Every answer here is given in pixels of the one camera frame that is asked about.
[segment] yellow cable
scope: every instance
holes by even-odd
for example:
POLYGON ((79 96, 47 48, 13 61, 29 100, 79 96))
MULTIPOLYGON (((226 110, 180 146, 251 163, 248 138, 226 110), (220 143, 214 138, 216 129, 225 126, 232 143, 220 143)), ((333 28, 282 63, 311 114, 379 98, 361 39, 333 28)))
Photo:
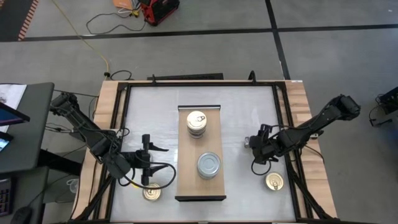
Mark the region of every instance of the yellow cable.
POLYGON ((72 29, 75 31, 75 34, 77 37, 80 38, 80 40, 82 40, 87 46, 89 46, 91 49, 93 49, 106 63, 106 72, 109 72, 109 63, 107 61, 107 59, 104 57, 104 55, 101 54, 101 52, 99 52, 97 49, 95 49, 93 46, 91 46, 85 39, 83 39, 79 33, 77 32, 77 30, 75 29, 75 27, 72 25, 72 23, 70 22, 70 20, 68 19, 67 15, 62 11, 62 9, 60 8, 60 6, 57 4, 57 2, 55 0, 52 0, 52 2, 55 4, 55 6, 58 8, 58 10, 62 13, 62 15, 64 16, 64 18, 68 21, 69 25, 72 27, 72 29))

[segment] keyboard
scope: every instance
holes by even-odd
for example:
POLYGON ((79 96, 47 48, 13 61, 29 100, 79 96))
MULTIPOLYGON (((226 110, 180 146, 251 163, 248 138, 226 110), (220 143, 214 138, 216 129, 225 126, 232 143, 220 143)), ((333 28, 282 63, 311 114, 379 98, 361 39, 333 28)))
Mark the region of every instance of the keyboard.
POLYGON ((12 187, 11 178, 0 179, 0 217, 12 213, 12 187))

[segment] red equipment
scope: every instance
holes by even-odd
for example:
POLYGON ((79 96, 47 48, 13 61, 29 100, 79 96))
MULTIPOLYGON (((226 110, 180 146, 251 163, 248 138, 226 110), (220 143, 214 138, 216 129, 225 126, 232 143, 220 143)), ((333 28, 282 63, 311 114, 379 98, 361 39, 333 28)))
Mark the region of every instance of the red equipment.
POLYGON ((139 0, 145 21, 157 26, 180 5, 180 0, 139 0))

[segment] wooden board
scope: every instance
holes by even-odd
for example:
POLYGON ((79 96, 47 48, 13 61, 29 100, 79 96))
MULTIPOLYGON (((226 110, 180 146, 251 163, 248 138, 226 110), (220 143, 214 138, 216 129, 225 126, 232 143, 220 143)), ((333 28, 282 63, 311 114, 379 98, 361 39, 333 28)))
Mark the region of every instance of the wooden board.
MULTIPOLYGON (((128 81, 130 83, 151 83, 152 81, 128 81)), ((159 83, 167 83, 167 82, 203 82, 203 80, 177 80, 177 81, 158 81, 159 83)), ((207 80, 209 83, 223 83, 223 82, 236 82, 236 83, 250 83, 250 80, 207 80)), ((292 116, 294 120, 294 125, 298 126, 304 122, 302 120, 302 116, 311 117, 310 107, 308 105, 307 96, 304 89, 304 84, 301 81, 281 81, 281 80, 258 80, 258 82, 285 82, 287 87, 287 95, 289 98, 290 109, 292 111, 292 116)), ((98 99, 98 104, 96 107, 95 112, 95 119, 94 122, 103 129, 107 129, 110 127, 111 119, 112 119, 112 112, 113 106, 115 103, 116 92, 118 89, 119 81, 104 81, 101 87, 101 92, 98 99)), ((282 111, 285 111, 284 105, 281 104, 282 111)), ((121 115, 122 110, 118 110, 118 115, 121 115)), ((282 114, 284 120, 286 119, 286 113, 282 114)), ((310 141, 310 147, 314 147, 315 149, 320 151, 318 141, 310 141)), ((302 157, 303 166, 304 166, 304 173, 306 176, 307 187, 308 190, 313 194, 315 200, 323 207, 323 209, 331 216, 336 217, 336 210, 333 203, 333 198, 331 196, 329 183, 326 176, 325 167, 322 164, 322 160, 311 152, 303 151, 302 157), (314 170, 318 170, 319 173, 324 174, 323 178, 320 179, 307 179, 308 177, 312 176, 314 170)), ((87 149, 86 152, 86 159, 83 163, 83 170, 81 172, 81 189, 79 193, 79 198, 75 200, 77 204, 75 213, 73 214, 73 218, 77 217, 83 209, 88 205, 90 201, 90 192, 92 191, 92 196, 97 192, 98 184, 100 182, 100 173, 102 170, 101 165, 97 165, 95 167, 95 159, 90 154, 87 149)), ((103 195, 102 203, 101 203, 101 210, 99 214, 99 218, 105 217, 106 212, 106 203, 108 201, 108 194, 109 192, 106 191, 103 195)), ((305 207, 303 203, 302 195, 298 190, 298 200, 299 200, 299 207, 302 214, 302 217, 305 217, 305 207)))
POLYGON ((207 118, 206 131, 199 139, 192 138, 187 129, 187 117, 195 110, 179 110, 178 121, 178 176, 176 196, 194 199, 197 196, 224 196, 223 148, 221 145, 220 109, 200 109, 207 118), (205 180, 197 171, 198 158, 214 152, 221 161, 218 174, 205 180))

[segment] can lid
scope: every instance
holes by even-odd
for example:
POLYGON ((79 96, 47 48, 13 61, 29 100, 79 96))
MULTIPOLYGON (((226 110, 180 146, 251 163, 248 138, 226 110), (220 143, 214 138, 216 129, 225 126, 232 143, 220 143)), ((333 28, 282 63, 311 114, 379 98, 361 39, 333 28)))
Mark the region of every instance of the can lid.
MULTIPOLYGON (((152 183, 149 184, 147 187, 160 187, 158 184, 152 183)), ((154 201, 157 200, 160 197, 161 190, 152 190, 152 189, 143 189, 142 190, 142 195, 144 196, 145 199, 154 201)))
POLYGON ((201 130, 206 123, 206 115, 201 111, 192 111, 187 117, 187 126, 192 130, 201 130))
POLYGON ((198 172, 203 178, 213 178, 220 171, 220 167, 220 158, 213 152, 203 153, 198 159, 198 172))
POLYGON ((272 172, 266 177, 266 185, 271 190, 280 190, 284 186, 284 179, 277 172, 272 172))

